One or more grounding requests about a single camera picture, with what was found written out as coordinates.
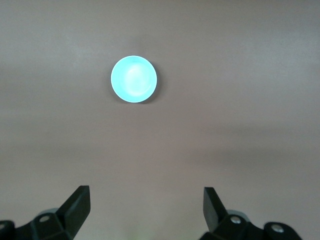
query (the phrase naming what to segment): black plastic bracket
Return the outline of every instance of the black plastic bracket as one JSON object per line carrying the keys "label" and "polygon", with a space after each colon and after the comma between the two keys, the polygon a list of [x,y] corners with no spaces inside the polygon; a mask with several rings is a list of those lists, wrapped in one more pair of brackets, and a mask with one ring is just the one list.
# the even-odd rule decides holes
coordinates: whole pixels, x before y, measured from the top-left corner
{"label": "black plastic bracket", "polygon": [[55,213],[43,213],[15,228],[0,221],[0,240],[72,240],[90,213],[89,186],[79,186]]}
{"label": "black plastic bracket", "polygon": [[228,214],[213,187],[204,188],[203,214],[209,232],[200,240],[302,240],[284,223],[268,222],[260,229],[240,215]]}

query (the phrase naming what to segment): cyan circular object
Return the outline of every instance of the cyan circular object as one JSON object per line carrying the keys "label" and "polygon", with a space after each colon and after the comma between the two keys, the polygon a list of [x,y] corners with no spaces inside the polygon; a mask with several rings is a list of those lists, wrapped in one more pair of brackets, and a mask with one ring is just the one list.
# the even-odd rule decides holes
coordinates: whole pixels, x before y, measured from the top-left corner
{"label": "cyan circular object", "polygon": [[114,65],[111,85],[121,99],[140,103],[148,99],[156,89],[156,70],[141,56],[126,56]]}

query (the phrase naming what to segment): robotic arm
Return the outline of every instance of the robotic arm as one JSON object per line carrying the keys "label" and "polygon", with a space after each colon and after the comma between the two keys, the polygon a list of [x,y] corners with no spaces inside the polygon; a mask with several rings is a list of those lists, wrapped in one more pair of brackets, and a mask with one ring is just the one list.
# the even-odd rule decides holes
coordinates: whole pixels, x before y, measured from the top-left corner
{"label": "robotic arm", "polygon": [[[79,186],[55,213],[18,228],[13,221],[0,221],[0,240],[73,240],[89,212],[89,186]],[[228,212],[212,187],[204,188],[203,213],[209,231],[200,240],[302,240],[284,223],[268,222],[260,229],[243,213]]]}

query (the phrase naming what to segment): glowing circle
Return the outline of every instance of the glowing circle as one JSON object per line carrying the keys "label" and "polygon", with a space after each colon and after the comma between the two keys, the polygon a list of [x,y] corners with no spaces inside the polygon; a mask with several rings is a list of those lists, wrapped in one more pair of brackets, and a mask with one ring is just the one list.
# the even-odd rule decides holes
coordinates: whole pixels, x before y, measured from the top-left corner
{"label": "glowing circle", "polygon": [[156,89],[156,70],[141,56],[126,56],[114,65],[111,85],[119,98],[129,103],[143,102]]}

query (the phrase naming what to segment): black mechanical part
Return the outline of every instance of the black mechanical part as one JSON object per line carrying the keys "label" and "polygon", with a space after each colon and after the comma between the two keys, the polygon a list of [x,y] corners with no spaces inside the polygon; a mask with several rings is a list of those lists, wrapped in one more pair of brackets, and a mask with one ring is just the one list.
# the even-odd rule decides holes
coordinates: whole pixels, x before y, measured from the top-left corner
{"label": "black mechanical part", "polygon": [[203,214],[209,232],[200,240],[302,240],[284,223],[268,222],[260,229],[240,215],[229,214],[213,187],[204,188]]}
{"label": "black mechanical part", "polygon": [[89,186],[79,186],[55,213],[36,216],[18,228],[13,221],[0,221],[0,240],[73,240],[90,209]]}

